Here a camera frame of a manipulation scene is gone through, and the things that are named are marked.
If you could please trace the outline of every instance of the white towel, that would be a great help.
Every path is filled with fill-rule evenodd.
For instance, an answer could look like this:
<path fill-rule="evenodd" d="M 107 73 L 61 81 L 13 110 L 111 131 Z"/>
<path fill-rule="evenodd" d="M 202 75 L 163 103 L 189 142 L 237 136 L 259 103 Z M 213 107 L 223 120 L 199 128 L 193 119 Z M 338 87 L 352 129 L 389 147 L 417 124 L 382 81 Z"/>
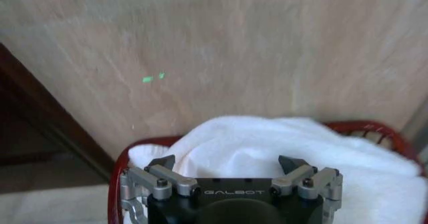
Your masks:
<path fill-rule="evenodd" d="M 130 149 L 132 164 L 175 155 L 174 171 L 189 177 L 284 176 L 278 155 L 337 168 L 342 175 L 342 207 L 334 223 L 421 223 L 427 179 L 420 167 L 368 140 L 338 135 L 306 118 L 215 118 L 197 127 L 171 148 Z"/>

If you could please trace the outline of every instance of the green laser dot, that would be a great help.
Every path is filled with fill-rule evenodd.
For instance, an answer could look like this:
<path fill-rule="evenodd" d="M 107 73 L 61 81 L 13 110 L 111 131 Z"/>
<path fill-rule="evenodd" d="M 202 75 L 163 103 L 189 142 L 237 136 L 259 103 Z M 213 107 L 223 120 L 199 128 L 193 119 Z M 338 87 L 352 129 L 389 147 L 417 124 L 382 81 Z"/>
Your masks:
<path fill-rule="evenodd" d="M 143 79 L 142 79 L 142 82 L 143 83 L 148 83 L 154 80 L 154 77 L 152 76 L 146 76 Z"/>

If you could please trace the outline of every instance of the wooden door frame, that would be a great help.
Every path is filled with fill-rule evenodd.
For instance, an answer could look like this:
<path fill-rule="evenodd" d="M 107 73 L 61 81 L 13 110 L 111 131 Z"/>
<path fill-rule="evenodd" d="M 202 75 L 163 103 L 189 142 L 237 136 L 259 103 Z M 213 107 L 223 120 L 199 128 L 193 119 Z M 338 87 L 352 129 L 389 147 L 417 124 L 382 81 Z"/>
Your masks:
<path fill-rule="evenodd" d="M 114 160 L 0 43 L 0 94 L 36 130 L 64 146 L 108 180 Z"/>

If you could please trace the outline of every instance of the floor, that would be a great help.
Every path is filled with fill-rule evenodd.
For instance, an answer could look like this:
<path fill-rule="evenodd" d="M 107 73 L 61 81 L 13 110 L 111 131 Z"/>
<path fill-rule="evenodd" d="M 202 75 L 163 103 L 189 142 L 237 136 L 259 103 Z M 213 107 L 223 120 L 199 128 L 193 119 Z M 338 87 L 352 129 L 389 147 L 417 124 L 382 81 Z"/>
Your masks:
<path fill-rule="evenodd" d="M 0 223 L 107 223 L 106 180 L 4 101 L 0 107 Z M 21 160 L 57 152 L 43 161 Z"/>
<path fill-rule="evenodd" d="M 0 223 L 107 223 L 108 186 L 68 187 L 0 195 Z"/>

